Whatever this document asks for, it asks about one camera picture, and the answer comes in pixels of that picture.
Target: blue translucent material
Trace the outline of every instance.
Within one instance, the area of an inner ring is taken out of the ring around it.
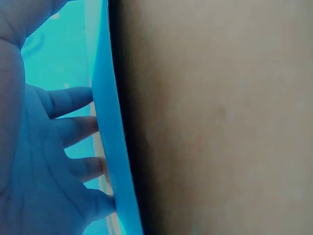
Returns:
[[[118,217],[127,235],[141,235],[142,227],[125,143],[114,76],[108,22],[108,3],[103,0],[99,44],[92,77],[101,140],[105,149]]]

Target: blue plastic sheet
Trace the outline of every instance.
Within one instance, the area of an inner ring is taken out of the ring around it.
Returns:
[[[107,0],[102,2],[92,90],[117,215],[127,235],[142,235],[114,76]]]

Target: bluish-tinted hand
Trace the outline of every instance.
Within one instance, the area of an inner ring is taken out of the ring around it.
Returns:
[[[82,234],[90,222],[114,211],[111,198],[82,183],[102,174],[101,159],[73,160],[64,152],[98,131],[94,117],[58,118],[89,104],[90,88],[46,92],[25,85],[20,49],[65,3],[0,0],[2,235]]]

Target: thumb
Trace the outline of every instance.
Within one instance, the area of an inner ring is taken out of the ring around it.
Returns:
[[[26,38],[72,0],[0,0],[0,39],[22,48]]]

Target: beige surface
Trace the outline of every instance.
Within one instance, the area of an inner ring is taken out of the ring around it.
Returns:
[[[311,2],[121,1],[147,234],[312,234]]]

